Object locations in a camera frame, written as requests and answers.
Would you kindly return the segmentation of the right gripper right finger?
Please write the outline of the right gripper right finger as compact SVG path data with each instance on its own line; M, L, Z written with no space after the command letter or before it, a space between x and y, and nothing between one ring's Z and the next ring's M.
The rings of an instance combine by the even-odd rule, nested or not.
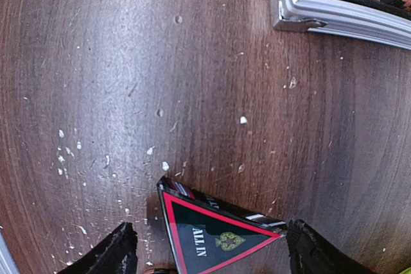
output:
M288 224L286 242L292 273L372 273L373 270L342 253L301 219Z

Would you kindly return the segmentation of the silver aluminium poker case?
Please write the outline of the silver aluminium poker case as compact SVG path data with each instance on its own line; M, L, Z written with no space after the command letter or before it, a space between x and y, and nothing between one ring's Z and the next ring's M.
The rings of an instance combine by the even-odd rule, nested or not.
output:
M317 32L410 49L410 12L375 0L271 0L275 29Z

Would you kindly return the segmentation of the black red triangle all-in button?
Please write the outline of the black red triangle all-in button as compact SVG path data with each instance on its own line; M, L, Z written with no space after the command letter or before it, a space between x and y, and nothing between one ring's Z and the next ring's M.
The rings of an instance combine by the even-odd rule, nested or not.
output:
M157 182L178 273L212 273L286 235L286 222L163 176Z

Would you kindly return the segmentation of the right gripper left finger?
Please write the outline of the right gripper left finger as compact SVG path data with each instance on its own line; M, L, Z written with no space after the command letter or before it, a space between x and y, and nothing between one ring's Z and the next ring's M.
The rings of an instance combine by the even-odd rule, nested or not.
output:
M137 271L137 232L123 222L82 258L58 274L131 273Z

